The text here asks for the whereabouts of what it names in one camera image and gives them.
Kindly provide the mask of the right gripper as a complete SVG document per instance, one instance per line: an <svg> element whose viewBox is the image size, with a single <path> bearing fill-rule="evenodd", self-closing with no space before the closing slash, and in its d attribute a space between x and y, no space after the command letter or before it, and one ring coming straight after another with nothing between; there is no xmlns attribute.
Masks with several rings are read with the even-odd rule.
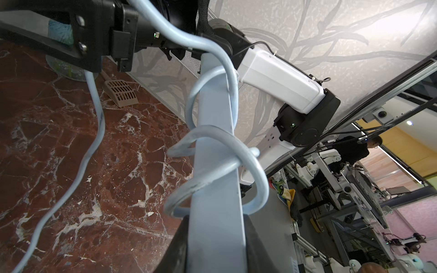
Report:
<svg viewBox="0 0 437 273"><path fill-rule="evenodd" d="M173 26L196 33L197 1L151 3ZM120 72L130 72L133 55L148 47L159 48L168 60L183 60L187 52L127 1L1 1L1 39L95 73L109 51Z"/></svg>

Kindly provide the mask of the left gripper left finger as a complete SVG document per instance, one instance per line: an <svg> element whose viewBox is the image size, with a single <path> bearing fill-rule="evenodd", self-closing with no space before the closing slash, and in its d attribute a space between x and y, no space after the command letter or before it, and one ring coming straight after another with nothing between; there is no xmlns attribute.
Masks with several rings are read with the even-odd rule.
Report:
<svg viewBox="0 0 437 273"><path fill-rule="evenodd" d="M155 273L185 273L188 250L189 216L182 219Z"/></svg>

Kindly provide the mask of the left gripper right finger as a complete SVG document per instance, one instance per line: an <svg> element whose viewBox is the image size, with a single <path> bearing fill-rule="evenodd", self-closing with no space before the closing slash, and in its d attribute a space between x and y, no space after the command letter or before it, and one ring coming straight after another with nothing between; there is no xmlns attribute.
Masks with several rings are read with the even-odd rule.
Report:
<svg viewBox="0 0 437 273"><path fill-rule="evenodd" d="M246 236L246 254L249 273L277 273L272 259L269 257L256 229L248 215L244 217Z"/></svg>

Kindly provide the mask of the grey white power strip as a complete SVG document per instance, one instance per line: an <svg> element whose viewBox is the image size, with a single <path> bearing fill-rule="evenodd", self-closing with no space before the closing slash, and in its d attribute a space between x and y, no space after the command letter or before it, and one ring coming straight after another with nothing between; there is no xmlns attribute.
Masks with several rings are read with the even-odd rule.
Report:
<svg viewBox="0 0 437 273"><path fill-rule="evenodd" d="M208 81L198 94L197 127L216 126L233 133L226 75ZM236 169L224 174L225 159L234 156L225 144L200 138L195 144L193 178L213 182L192 195L186 273L244 273L246 242Z"/></svg>

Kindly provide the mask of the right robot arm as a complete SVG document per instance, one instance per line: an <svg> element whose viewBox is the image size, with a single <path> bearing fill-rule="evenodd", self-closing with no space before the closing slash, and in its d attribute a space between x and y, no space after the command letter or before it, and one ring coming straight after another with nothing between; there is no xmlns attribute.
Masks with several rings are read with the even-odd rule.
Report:
<svg viewBox="0 0 437 273"><path fill-rule="evenodd" d="M1 11L32 11L72 28L68 45L8 23L1 38L40 50L85 70L87 81L102 70L102 58L111 56L120 72L132 69L134 53L149 47L168 57L183 59L186 52L201 62L202 73L185 105L187 137L169 149L172 157L192 155L199 138L215 139L234 151L203 169L189 184L204 186L242 168L241 181L267 183L265 168L296 147L311 147L339 107L339 99L276 55L260 49L221 19L208 19L208 1L2 1ZM199 92L224 83L232 122L237 122L239 83L248 84L281 100L283 107L268 140L248 149L232 134L192 119Z"/></svg>

